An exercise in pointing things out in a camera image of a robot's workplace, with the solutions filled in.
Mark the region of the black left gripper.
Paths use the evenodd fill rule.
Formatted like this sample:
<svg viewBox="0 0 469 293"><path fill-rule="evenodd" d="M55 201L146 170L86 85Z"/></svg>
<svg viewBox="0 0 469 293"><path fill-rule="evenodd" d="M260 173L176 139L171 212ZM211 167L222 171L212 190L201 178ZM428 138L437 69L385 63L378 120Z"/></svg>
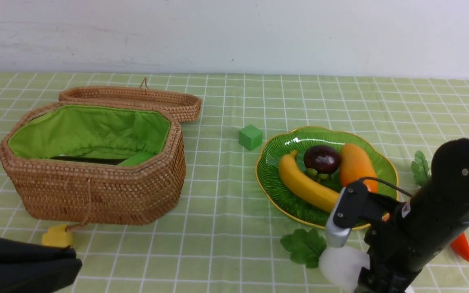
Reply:
<svg viewBox="0 0 469 293"><path fill-rule="evenodd" d="M55 248L0 237L0 293L54 293L82 268L71 247Z"/></svg>

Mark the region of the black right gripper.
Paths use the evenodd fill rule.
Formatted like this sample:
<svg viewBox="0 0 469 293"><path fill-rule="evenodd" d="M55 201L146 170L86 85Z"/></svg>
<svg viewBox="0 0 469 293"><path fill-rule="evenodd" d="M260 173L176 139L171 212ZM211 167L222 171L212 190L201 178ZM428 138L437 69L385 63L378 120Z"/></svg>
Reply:
<svg viewBox="0 0 469 293"><path fill-rule="evenodd" d="M392 212L388 221L372 221L365 241L370 267L359 273L356 293L404 293L447 245L469 227L469 194L420 191L401 204L383 195L367 204Z"/></svg>

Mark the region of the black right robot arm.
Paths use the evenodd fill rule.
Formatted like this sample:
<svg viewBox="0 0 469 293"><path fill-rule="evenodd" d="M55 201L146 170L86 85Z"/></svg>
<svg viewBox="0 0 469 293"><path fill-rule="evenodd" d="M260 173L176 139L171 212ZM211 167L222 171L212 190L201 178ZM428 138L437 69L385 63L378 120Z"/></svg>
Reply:
<svg viewBox="0 0 469 293"><path fill-rule="evenodd" d="M469 228L469 139L441 145L431 177L408 202L353 186L364 200L359 219L370 223L365 242L370 267L356 293L404 293L423 267Z"/></svg>

